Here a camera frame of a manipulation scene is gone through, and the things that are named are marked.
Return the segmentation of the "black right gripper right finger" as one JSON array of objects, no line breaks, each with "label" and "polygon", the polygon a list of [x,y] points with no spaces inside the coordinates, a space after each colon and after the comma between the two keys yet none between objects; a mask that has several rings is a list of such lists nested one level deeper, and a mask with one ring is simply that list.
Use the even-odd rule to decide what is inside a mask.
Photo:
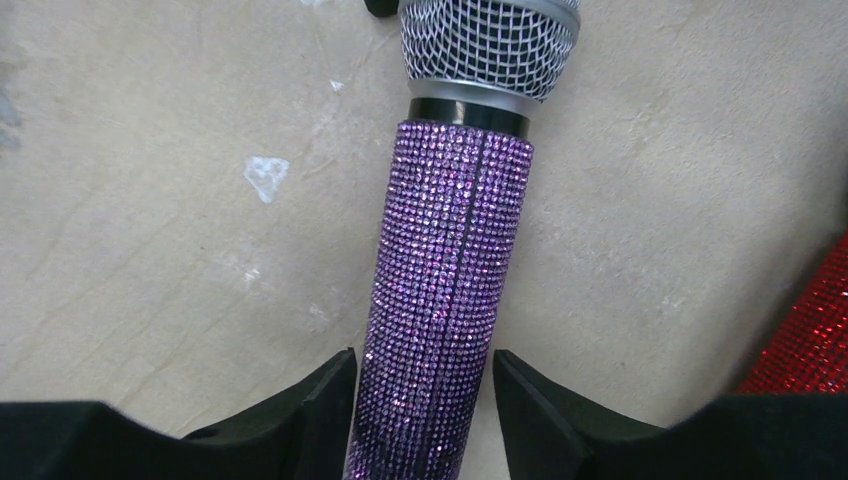
[{"label": "black right gripper right finger", "polygon": [[513,479],[844,479],[844,394],[732,394],[667,428],[610,410],[509,350],[493,356]]}]

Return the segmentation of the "purple glitter microphone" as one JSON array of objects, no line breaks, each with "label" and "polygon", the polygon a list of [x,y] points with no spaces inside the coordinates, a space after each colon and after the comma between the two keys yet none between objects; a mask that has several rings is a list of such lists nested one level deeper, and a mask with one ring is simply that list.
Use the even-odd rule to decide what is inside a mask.
[{"label": "purple glitter microphone", "polygon": [[454,479],[575,1],[391,1],[409,78],[378,246],[349,479]]}]

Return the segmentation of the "red glitter microphone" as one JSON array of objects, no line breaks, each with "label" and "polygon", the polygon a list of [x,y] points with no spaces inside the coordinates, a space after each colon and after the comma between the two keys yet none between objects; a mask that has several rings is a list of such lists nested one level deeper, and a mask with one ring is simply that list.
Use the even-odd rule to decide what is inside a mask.
[{"label": "red glitter microphone", "polygon": [[828,251],[735,389],[743,394],[847,391],[847,236]]}]

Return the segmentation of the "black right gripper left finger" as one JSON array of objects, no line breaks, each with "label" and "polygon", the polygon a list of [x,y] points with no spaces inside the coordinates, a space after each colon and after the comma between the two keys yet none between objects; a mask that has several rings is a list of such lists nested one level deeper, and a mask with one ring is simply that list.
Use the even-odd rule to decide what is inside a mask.
[{"label": "black right gripper left finger", "polygon": [[357,362],[338,352],[297,384],[183,438],[100,401],[1,406],[4,479],[339,479]]}]

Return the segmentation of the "tripod shock mount stand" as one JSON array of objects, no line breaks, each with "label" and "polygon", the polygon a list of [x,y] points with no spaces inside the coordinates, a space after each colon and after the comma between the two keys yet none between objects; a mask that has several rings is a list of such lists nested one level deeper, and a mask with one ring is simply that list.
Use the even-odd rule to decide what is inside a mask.
[{"label": "tripod shock mount stand", "polygon": [[379,19],[395,16],[399,8],[399,0],[364,0],[367,11]]}]

